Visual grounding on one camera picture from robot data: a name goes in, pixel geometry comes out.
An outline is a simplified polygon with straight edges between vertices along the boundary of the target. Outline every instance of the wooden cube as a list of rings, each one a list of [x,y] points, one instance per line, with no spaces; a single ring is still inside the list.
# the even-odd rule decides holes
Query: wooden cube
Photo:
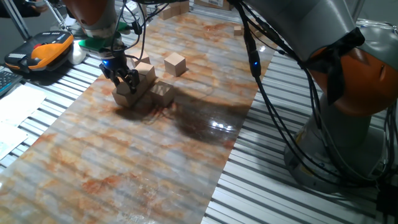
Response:
[[[153,65],[141,62],[137,65],[136,70],[140,75],[146,77],[148,84],[151,84],[155,80],[156,74],[155,67]]]
[[[180,3],[180,14],[189,12],[189,1],[184,1]]]
[[[255,25],[259,26],[259,24],[257,23],[257,21],[254,18],[252,18],[251,20],[253,21],[253,23],[255,23]],[[252,26],[250,23],[249,23],[249,28],[252,32],[257,31],[257,29],[254,26]]]
[[[178,16],[180,14],[180,6],[172,7],[171,10],[172,10],[172,17]]]
[[[152,102],[159,106],[166,107],[174,99],[174,87],[168,83],[159,81],[150,89]]]
[[[159,13],[159,17],[163,20],[170,19],[172,17],[172,8],[170,6],[167,6],[165,9],[163,9],[162,12]]]
[[[234,27],[234,36],[239,36],[243,34],[243,30],[241,26]]]
[[[254,19],[254,18],[252,18],[251,19],[254,23],[255,23],[255,25],[257,25],[258,27],[260,27],[260,25],[257,23],[257,21]],[[254,33],[254,35],[256,36],[256,37],[261,37],[262,36],[262,33],[260,32],[260,31],[258,31],[254,26],[252,26],[251,24],[249,24],[249,28],[250,28],[250,30]]]
[[[175,52],[164,60],[164,65],[166,72],[170,73],[175,77],[179,77],[187,70],[187,63],[185,61],[185,57]]]
[[[180,5],[181,5],[180,2],[173,2],[169,4],[170,7],[180,7]]]
[[[147,63],[140,63],[136,70],[139,73],[139,84],[137,91],[132,94],[127,83],[122,82],[112,91],[115,102],[121,106],[131,107],[149,88],[150,84],[155,80],[155,67]]]
[[[137,51],[137,52],[134,52],[134,53],[131,54],[131,55],[132,55],[132,56],[135,56],[135,57],[137,57],[137,58],[139,58],[139,57],[141,56],[141,51],[139,50],[139,51]],[[144,63],[150,64],[149,56],[148,56],[147,52],[145,52],[145,51],[142,53],[142,58],[141,58],[141,60],[137,60],[137,59],[135,59],[135,58],[130,58],[130,60],[131,60],[131,64],[132,64],[133,68],[137,67],[137,65],[138,65],[140,62],[144,62]]]
[[[148,81],[144,75],[139,75],[139,84],[137,91],[132,94],[130,87],[125,82],[121,82],[118,87],[112,91],[113,98],[118,105],[130,108],[148,89]]]

